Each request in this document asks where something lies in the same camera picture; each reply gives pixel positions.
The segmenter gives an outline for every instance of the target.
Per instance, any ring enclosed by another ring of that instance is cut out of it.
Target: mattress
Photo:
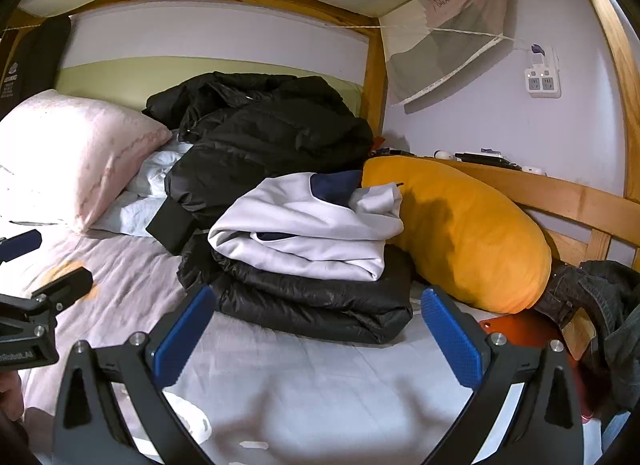
[[[28,229],[0,224],[4,236]],[[0,267],[3,293],[27,296],[79,265],[95,280],[87,298],[58,316],[61,361],[21,373],[25,426],[46,463],[58,387],[75,340],[94,347],[123,343],[134,331],[149,331],[183,292],[175,279],[179,257],[154,239],[38,229],[41,248]],[[412,295],[421,291],[416,283]],[[477,320],[491,317],[462,308]],[[126,390],[114,390],[132,435],[154,457]],[[499,444],[520,390],[513,386],[483,456]],[[235,465],[417,465],[470,396],[419,315],[392,344],[369,347],[280,333],[219,313],[166,393],[214,463]],[[584,430],[590,445],[584,462],[591,464],[599,454],[599,424],[591,421]]]

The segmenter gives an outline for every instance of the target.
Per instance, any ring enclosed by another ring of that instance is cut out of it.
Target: electrical outlet
[[[561,95],[559,62],[553,47],[531,45],[531,65],[524,71],[524,87],[532,97],[557,99]]]
[[[553,77],[542,77],[542,89],[549,91],[553,91],[555,89]]]

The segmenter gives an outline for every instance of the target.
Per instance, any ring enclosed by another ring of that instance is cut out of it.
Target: black puffer jacket
[[[360,169],[372,145],[367,122],[321,77],[209,73],[146,104],[147,115],[195,142],[168,173],[167,202],[148,228],[167,248],[167,239],[188,239],[173,232],[180,225],[195,218],[210,228],[264,178]],[[260,271],[214,252],[206,234],[191,236],[181,254],[183,286],[209,284],[220,311],[273,329],[384,343],[411,319],[412,263],[395,248],[385,252],[385,274],[374,283]]]
[[[218,310],[274,330],[327,340],[384,344],[412,318],[409,291],[414,264],[385,247],[379,280],[323,281],[258,270],[214,251],[207,234],[192,236],[182,252],[178,280],[187,289],[210,285]]]
[[[164,188],[204,229],[265,178],[361,168],[373,142],[317,76],[206,73],[153,95],[144,112],[195,142]]]

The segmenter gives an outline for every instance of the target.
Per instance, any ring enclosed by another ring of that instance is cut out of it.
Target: yellow pillow
[[[404,232],[390,243],[411,254],[428,282],[495,313],[517,313],[542,295],[551,250],[535,222],[505,195],[433,160],[368,160],[363,187],[389,182],[404,184]]]

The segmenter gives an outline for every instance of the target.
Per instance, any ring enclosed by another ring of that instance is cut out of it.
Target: hand
[[[16,421],[24,412],[22,382],[17,371],[0,373],[0,411],[11,421]]]

